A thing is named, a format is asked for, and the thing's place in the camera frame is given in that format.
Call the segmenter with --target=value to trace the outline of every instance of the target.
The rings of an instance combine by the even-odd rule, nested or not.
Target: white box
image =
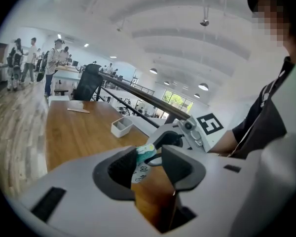
[[[120,138],[127,133],[129,133],[132,128],[133,122],[126,117],[122,117],[112,123],[111,133],[115,135],[115,137]]]

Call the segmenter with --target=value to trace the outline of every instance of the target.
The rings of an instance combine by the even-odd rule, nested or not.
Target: black shirt
[[[285,126],[271,101],[271,96],[281,86],[293,67],[294,64],[291,63],[290,58],[286,57],[280,73],[281,76],[276,79],[274,86],[272,87],[272,82],[262,89],[259,97],[251,106],[247,117],[232,130],[237,143],[240,143],[246,132],[253,125],[249,134],[238,145],[237,151],[231,157],[245,159],[252,150],[263,149],[272,140],[286,134]]]

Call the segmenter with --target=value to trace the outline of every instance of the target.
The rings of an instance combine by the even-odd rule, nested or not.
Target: window
[[[168,103],[169,105],[174,106],[175,108],[178,108],[179,110],[181,110],[185,113],[188,113],[193,105],[192,101],[190,101],[182,96],[179,96],[169,90],[166,90],[166,92],[164,93],[164,95],[162,97],[162,101]]]

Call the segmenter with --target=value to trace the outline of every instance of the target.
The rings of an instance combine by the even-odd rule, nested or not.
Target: hat
[[[57,40],[55,40],[55,43],[56,42],[61,42],[61,44],[65,44],[65,42],[62,39],[57,39]]]

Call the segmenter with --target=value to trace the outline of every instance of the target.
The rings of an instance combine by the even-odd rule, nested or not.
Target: striped shirt
[[[51,49],[48,52],[48,57],[47,57],[47,64],[46,64],[46,70],[45,74],[46,75],[52,75],[55,73],[55,68],[56,68],[56,62],[59,57],[59,52],[56,49]]]

